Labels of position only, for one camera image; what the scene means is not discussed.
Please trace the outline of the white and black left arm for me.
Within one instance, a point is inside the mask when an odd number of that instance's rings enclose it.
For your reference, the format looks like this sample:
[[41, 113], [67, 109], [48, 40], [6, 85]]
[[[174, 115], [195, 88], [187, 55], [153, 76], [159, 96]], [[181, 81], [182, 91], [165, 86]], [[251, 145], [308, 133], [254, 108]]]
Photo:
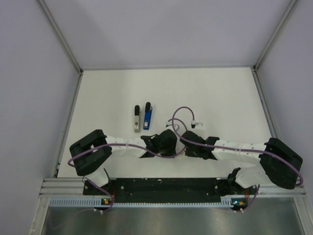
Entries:
[[78, 176], [91, 180], [96, 191], [106, 194], [111, 188], [109, 175], [104, 168], [108, 158], [172, 157], [176, 155], [176, 145], [177, 136], [172, 129], [134, 139], [107, 136], [101, 129], [97, 129], [69, 147], [72, 156], [69, 164], [75, 168]]

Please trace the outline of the grey and black stapler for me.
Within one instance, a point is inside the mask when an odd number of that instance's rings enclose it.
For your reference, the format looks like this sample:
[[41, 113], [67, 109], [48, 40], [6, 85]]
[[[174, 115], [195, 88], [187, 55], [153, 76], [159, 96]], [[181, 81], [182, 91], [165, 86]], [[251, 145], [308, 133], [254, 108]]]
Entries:
[[134, 132], [141, 132], [141, 107], [139, 105], [134, 107]]

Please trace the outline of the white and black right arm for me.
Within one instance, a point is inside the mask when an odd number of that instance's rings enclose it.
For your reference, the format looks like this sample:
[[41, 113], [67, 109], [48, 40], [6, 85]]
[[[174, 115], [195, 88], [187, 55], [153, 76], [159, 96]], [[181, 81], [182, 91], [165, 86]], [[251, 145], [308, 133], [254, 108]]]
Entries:
[[186, 147], [188, 157], [233, 161], [246, 164], [228, 175], [228, 188], [241, 193], [253, 185], [273, 183], [284, 189], [294, 189], [303, 159], [277, 138], [265, 143], [239, 143], [218, 137], [203, 139], [192, 131], [186, 131], [180, 142]]

